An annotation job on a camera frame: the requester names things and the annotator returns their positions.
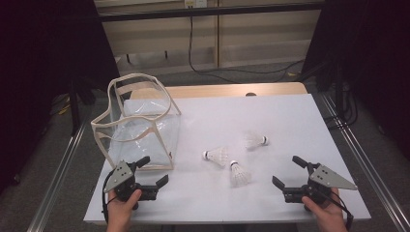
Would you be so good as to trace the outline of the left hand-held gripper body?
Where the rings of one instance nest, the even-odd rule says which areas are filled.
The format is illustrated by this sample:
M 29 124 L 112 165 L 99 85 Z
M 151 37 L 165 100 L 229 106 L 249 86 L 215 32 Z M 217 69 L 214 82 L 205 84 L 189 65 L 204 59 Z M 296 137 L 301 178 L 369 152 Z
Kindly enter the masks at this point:
M 107 182 L 103 186 L 103 192 L 109 193 L 112 189 L 116 192 L 117 197 L 126 202 L 136 189 L 142 191 L 141 201 L 156 200 L 159 188 L 157 185 L 142 186 L 135 180 L 135 162 L 125 162 L 121 160 L 111 171 Z

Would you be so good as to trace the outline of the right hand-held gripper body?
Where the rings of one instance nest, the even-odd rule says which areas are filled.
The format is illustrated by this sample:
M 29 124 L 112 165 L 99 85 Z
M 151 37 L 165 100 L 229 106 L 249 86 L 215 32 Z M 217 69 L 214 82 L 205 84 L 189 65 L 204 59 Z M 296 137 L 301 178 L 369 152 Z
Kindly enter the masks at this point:
M 301 203 L 302 197 L 309 197 L 314 203 L 322 204 L 332 194 L 332 188 L 357 190 L 358 187 L 329 167 L 320 163 L 307 163 L 307 183 L 299 188 L 282 190 L 286 203 Z

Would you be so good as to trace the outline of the clear bag with beige trim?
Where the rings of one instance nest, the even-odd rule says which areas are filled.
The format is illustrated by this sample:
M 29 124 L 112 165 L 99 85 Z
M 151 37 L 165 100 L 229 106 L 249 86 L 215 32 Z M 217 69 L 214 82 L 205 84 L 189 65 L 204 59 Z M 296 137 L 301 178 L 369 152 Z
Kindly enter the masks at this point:
M 131 73 L 110 81 L 107 110 L 92 120 L 95 140 L 111 166 L 148 156 L 147 170 L 171 170 L 182 112 L 153 76 Z

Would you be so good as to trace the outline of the white shuttlecock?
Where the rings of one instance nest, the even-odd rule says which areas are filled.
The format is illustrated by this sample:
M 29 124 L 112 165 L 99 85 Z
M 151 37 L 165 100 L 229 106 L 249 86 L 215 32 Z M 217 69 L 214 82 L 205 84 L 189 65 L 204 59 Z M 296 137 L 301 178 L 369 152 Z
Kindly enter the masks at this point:
M 269 144 L 269 138 L 254 131 L 245 132 L 245 147 L 248 150 L 253 150 L 261 146 Z
M 211 161 L 219 166 L 225 166 L 228 160 L 227 148 L 218 147 L 213 150 L 206 150 L 202 153 L 202 157 L 206 161 Z
M 230 162 L 230 171 L 231 184 L 235 188 L 245 186 L 251 180 L 251 174 L 236 160 Z

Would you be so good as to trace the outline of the person's right hand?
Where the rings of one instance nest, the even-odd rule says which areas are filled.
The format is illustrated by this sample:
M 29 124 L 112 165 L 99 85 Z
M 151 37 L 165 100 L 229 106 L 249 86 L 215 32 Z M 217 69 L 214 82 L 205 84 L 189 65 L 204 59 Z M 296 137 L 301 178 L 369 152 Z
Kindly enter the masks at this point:
M 330 226 L 331 224 L 336 224 L 338 226 L 345 226 L 342 210 L 334 203 L 329 203 L 327 206 L 319 206 L 307 196 L 304 196 L 302 201 L 314 213 L 317 225 Z

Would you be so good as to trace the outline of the person's left hand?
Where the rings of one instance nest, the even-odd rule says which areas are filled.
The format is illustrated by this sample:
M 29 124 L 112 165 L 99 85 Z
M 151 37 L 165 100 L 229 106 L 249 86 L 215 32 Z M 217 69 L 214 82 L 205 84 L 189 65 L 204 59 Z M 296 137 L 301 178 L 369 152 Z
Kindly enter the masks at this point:
M 132 208 L 138 202 L 141 194 L 142 191 L 140 189 L 137 189 L 132 193 L 132 195 L 126 202 L 123 202 L 118 199 L 117 194 L 112 189 L 108 193 L 108 225 L 125 226 L 130 221 Z

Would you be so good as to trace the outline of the white table mat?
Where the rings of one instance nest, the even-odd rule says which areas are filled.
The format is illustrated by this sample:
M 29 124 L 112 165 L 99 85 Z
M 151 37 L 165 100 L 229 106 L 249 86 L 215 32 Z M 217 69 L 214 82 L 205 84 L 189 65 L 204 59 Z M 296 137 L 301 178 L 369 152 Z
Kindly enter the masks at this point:
M 169 182 L 156 200 L 140 203 L 132 217 L 135 223 L 311 221 L 302 205 L 285 202 L 272 177 L 292 188 L 304 185 L 308 173 L 292 161 L 294 156 L 351 177 L 310 94 L 189 98 L 176 103 L 182 116 Z M 246 131 L 267 136 L 269 144 L 248 150 Z M 202 157 L 218 147 L 227 148 L 225 166 Z M 232 186 L 233 160 L 251 174 L 247 185 Z

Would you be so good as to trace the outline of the black metal stand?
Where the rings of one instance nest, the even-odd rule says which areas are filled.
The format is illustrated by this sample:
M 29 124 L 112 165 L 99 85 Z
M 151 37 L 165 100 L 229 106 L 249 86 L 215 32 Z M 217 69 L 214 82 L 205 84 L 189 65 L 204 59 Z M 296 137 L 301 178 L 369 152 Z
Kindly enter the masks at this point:
M 72 135 L 75 135 L 81 126 L 78 101 L 82 101 L 85 105 L 92 105 L 96 101 L 96 97 L 92 92 L 91 79 L 86 76 L 72 78 L 69 97 L 73 124 Z
M 316 76 L 316 86 L 319 92 L 328 91 L 331 86 L 335 87 L 337 114 L 341 115 L 343 113 L 343 80 L 338 62 L 326 61 L 321 64 Z

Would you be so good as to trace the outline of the dark curtain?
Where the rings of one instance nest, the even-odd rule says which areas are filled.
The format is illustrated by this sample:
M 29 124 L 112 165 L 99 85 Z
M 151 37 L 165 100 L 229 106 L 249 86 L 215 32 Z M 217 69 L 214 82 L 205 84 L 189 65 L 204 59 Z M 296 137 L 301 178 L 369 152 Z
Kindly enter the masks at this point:
M 339 73 L 410 160 L 410 0 L 323 1 L 302 74 Z
M 52 100 L 91 104 L 118 75 L 95 0 L 0 0 L 0 193 L 33 154 Z

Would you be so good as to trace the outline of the metal floor rail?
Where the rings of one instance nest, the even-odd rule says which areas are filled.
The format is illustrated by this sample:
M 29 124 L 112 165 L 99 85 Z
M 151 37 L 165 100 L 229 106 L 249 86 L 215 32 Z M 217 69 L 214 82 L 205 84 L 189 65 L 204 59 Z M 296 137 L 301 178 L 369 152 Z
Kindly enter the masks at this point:
M 389 217 L 393 221 L 398 232 L 410 232 L 410 220 L 404 214 L 404 211 L 399 206 L 395 197 L 388 189 L 384 181 L 381 179 L 379 173 L 371 163 L 370 159 L 366 155 L 365 150 L 357 140 L 355 134 L 349 126 L 344 123 L 337 114 L 336 104 L 331 97 L 325 94 L 320 95 L 322 101 L 325 103 L 329 113 L 336 121 L 336 127 L 344 137 L 350 150 L 352 151 L 358 164 L 361 166 L 365 173 L 369 183 L 372 185 L 375 193 L 380 199 L 383 207 L 387 211 Z
M 63 154 L 58 168 L 52 178 L 50 185 L 44 195 L 44 198 L 38 207 L 35 215 L 26 232 L 44 232 L 44 228 L 57 200 L 59 191 L 63 186 L 67 172 L 73 161 L 73 156 L 77 150 L 79 142 L 84 133 L 85 123 L 82 122 L 74 134 L 71 136 L 69 144 Z

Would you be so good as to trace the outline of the white wall socket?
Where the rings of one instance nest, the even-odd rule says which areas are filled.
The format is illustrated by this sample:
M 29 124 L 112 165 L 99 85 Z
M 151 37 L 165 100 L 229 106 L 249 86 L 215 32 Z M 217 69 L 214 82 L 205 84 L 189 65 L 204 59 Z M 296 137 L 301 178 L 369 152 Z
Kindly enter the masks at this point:
M 185 7 L 187 9 L 206 8 L 207 6 L 207 0 L 185 0 Z

